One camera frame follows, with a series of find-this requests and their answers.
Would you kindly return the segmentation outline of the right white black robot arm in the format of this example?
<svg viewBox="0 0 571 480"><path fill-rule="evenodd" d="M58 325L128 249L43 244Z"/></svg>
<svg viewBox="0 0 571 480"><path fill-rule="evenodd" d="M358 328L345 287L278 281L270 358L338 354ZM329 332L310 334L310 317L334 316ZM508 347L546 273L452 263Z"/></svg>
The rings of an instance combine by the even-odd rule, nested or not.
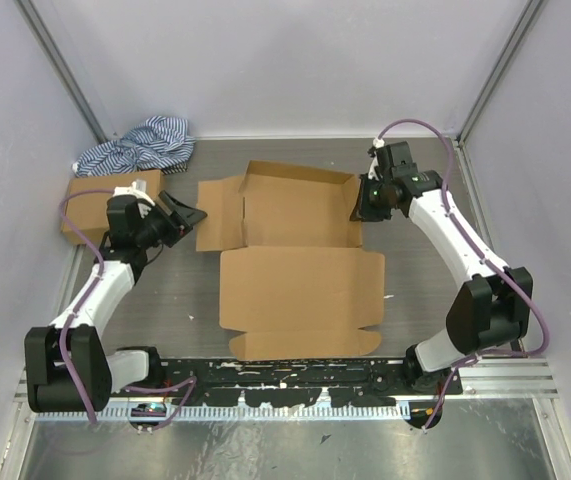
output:
<svg viewBox="0 0 571 480"><path fill-rule="evenodd" d="M445 327L408 347L403 359L407 387L423 395L439 384L440 372L525 336L533 278L524 267L509 267L482 241L434 171L388 182L362 174L350 219L380 222L394 210L426 235L458 285Z"/></svg>

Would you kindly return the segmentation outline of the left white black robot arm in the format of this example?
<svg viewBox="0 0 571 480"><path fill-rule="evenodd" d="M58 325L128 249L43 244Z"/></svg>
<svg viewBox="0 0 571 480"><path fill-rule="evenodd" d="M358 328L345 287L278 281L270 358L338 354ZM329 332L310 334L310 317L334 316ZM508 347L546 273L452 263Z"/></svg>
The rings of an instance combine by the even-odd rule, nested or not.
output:
<svg viewBox="0 0 571 480"><path fill-rule="evenodd" d="M156 348L124 347L106 355L102 335L116 307L138 283L148 252L169 249L206 219L165 191L151 198L136 185L108 193L108 227L72 303L24 338L26 391L35 413L84 412L90 421L122 390L146 397L171 392Z"/></svg>

